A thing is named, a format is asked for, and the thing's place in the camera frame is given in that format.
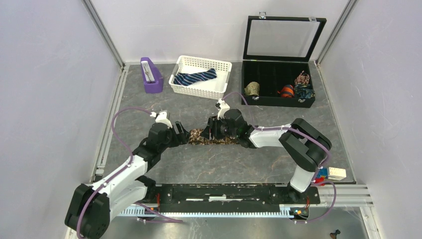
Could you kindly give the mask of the brown floral tie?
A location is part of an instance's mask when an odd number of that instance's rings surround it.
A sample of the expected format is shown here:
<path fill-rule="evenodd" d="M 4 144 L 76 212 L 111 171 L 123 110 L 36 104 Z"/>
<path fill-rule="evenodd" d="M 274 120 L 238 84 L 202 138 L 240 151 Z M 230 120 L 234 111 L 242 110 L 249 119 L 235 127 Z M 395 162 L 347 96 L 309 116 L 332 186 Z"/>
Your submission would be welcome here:
<path fill-rule="evenodd" d="M 236 145 L 239 144 L 234 138 L 226 137 L 223 139 L 207 139 L 201 136 L 203 129 L 190 130 L 188 144 L 191 145 Z"/>

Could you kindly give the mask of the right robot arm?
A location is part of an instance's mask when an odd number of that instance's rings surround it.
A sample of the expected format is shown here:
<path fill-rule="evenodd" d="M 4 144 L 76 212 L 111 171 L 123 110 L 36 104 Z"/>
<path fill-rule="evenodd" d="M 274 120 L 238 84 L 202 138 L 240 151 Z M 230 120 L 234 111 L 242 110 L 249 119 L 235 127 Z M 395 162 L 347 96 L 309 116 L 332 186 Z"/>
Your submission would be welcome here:
<path fill-rule="evenodd" d="M 245 148 L 282 147 L 296 163 L 287 190 L 293 203 L 302 202 L 319 168 L 330 158 L 331 141 L 302 118 L 292 123 L 264 127 L 248 124 L 238 109 L 227 110 L 222 116 L 208 119 L 198 135 L 204 143 L 234 141 Z"/>

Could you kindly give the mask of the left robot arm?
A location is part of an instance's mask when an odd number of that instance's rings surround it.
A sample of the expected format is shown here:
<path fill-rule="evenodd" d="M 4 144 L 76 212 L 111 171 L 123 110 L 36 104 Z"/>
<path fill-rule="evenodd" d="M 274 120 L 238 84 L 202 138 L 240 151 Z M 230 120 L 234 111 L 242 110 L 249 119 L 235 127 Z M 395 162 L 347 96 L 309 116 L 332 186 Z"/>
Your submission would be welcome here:
<path fill-rule="evenodd" d="M 156 200 L 156 182 L 145 174 L 167 148 L 187 144 L 189 137 L 179 121 L 172 127 L 154 123 L 148 136 L 122 165 L 107 177 L 75 189 L 64 224 L 87 239 L 99 239 L 110 222 L 130 205 Z"/>

